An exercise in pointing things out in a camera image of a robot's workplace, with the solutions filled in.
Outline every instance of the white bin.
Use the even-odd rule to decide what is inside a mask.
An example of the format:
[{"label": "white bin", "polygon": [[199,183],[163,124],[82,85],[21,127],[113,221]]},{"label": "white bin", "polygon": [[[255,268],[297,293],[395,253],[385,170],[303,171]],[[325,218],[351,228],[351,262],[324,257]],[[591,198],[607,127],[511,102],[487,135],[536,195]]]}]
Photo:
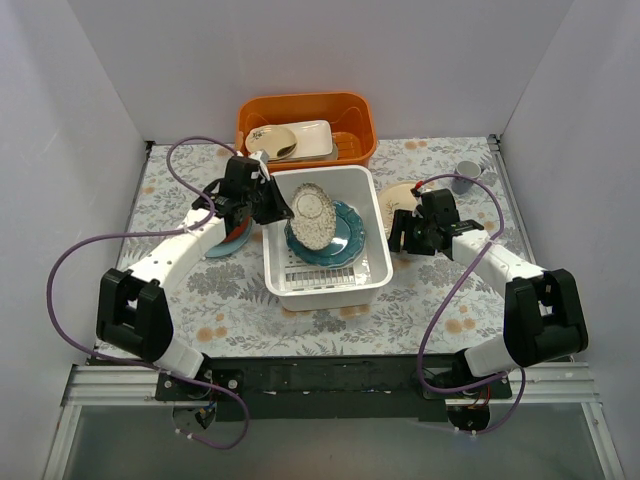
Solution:
[{"label": "white bin", "polygon": [[353,264],[337,269],[308,265],[287,247],[286,222],[263,229],[265,282],[287,310],[341,308],[371,303],[393,276],[391,257],[371,173],[366,168],[308,168],[274,173],[285,200],[302,183],[319,185],[332,200],[358,212],[365,228],[365,248]]}]

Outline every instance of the gray cup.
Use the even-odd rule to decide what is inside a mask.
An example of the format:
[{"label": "gray cup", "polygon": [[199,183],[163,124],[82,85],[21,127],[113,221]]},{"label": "gray cup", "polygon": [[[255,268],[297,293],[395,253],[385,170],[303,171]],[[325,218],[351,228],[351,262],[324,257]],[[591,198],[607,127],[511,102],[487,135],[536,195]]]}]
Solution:
[{"label": "gray cup", "polygon": [[[456,165],[455,173],[477,180],[482,175],[482,168],[471,160],[462,160]],[[454,178],[451,182],[451,190],[458,195],[469,191],[473,183],[464,178]]]}]

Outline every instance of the orange plastic container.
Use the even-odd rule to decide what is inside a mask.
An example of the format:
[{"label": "orange plastic container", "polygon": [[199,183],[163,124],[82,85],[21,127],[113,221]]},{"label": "orange plastic container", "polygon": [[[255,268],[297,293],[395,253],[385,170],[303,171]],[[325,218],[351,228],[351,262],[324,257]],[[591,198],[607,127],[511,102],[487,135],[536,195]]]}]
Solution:
[{"label": "orange plastic container", "polygon": [[278,162],[270,164],[269,171],[369,165],[378,144],[371,107],[363,97],[349,92],[276,95],[249,100],[238,112],[236,149],[247,155],[244,140],[254,128],[308,120],[329,122],[333,141],[338,146],[338,159]]}]

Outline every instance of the light blue plate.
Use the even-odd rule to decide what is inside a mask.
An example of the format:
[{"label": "light blue plate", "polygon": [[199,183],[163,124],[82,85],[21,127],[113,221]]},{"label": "light blue plate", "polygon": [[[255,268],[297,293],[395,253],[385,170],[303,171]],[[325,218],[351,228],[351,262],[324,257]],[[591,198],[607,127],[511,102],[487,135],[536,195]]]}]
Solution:
[{"label": "light blue plate", "polygon": [[311,265],[339,268],[352,263],[364,250],[364,224],[360,215],[343,202],[333,202],[336,209],[336,234],[322,250],[309,250],[293,234],[289,223],[284,228],[287,245],[301,260]]},{"label": "light blue plate", "polygon": [[251,230],[253,228],[253,220],[249,222],[247,228],[242,235],[228,243],[220,243],[213,248],[210,248],[207,253],[204,254],[207,258],[218,258],[218,257],[226,257],[227,255],[231,255],[236,250],[239,250],[247,240],[249,240],[249,236],[251,235]]}]

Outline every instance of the floral tablecloth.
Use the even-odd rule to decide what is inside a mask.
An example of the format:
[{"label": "floral tablecloth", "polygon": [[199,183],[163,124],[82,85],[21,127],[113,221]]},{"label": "floral tablecloth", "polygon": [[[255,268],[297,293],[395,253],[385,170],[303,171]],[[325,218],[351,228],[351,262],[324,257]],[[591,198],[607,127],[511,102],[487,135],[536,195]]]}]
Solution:
[{"label": "floral tablecloth", "polygon": [[[166,146],[154,146],[138,192],[133,231],[175,227],[194,195],[178,185],[165,167]],[[177,172],[204,187],[224,173],[228,151],[189,145],[174,155]],[[505,212],[501,242],[522,255],[524,244],[505,198],[496,165],[484,138],[424,138],[380,141],[369,168],[376,190],[399,181],[417,181],[450,173],[463,159],[482,164],[481,180],[498,196]],[[448,186],[447,180],[438,184]],[[456,198],[463,219],[476,219],[495,231],[498,219],[491,200],[478,187]],[[125,242],[118,268],[146,255],[159,239]],[[264,283],[262,232],[235,254],[199,262],[170,292],[175,334],[210,356],[356,355],[415,353],[431,316],[463,268],[443,255],[392,254],[394,275],[371,305],[289,312]],[[454,297],[427,346],[428,352],[452,353],[502,330],[503,301],[472,276]],[[99,344],[101,351],[114,348]]]}]

